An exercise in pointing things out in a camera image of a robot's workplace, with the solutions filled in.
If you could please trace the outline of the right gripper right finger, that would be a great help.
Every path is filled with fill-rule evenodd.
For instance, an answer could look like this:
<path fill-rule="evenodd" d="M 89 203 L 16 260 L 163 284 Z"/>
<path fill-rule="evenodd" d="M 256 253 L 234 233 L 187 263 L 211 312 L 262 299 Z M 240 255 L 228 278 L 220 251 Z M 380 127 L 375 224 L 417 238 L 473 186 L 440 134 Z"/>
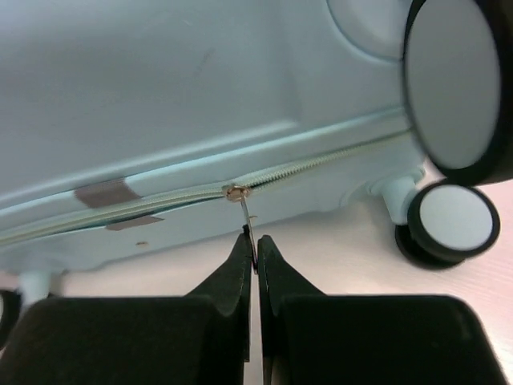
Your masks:
<path fill-rule="evenodd" d="M 446 295 L 328 295 L 258 242 L 267 384 L 504 384 L 477 314 Z"/>

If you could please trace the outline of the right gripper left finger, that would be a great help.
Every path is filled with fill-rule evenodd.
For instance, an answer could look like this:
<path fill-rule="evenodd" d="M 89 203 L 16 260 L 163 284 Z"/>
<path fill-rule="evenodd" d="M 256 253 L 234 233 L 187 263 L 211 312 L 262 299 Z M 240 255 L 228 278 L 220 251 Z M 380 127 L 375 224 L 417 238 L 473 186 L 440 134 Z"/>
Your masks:
<path fill-rule="evenodd" d="M 240 384 L 249 359 L 251 245 L 184 296 L 50 298 L 14 328 L 4 384 Z"/>

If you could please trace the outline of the metal zipper pull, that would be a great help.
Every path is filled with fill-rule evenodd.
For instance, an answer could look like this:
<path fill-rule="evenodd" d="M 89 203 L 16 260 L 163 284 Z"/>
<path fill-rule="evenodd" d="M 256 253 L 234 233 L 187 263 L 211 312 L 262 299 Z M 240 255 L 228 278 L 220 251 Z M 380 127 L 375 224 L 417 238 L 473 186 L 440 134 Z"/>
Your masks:
<path fill-rule="evenodd" d="M 253 271 L 257 273 L 258 270 L 258 256 L 257 256 L 257 245 L 252 228 L 252 217 L 248 210 L 248 197 L 251 190 L 247 186 L 238 184 L 229 184 L 223 187 L 223 194 L 228 201 L 238 202 L 241 206 L 242 213 L 244 216 L 244 232 L 247 234 L 251 249 L 252 267 Z"/>

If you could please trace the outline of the light blue suitcase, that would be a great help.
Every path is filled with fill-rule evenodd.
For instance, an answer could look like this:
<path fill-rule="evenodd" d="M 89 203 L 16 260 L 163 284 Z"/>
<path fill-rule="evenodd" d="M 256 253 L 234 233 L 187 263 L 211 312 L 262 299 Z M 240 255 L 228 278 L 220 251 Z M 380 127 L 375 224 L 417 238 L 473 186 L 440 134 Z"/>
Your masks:
<path fill-rule="evenodd" d="M 89 270 L 384 197 L 422 155 L 408 1 L 4 1 L 1 268 L 32 298 Z"/>

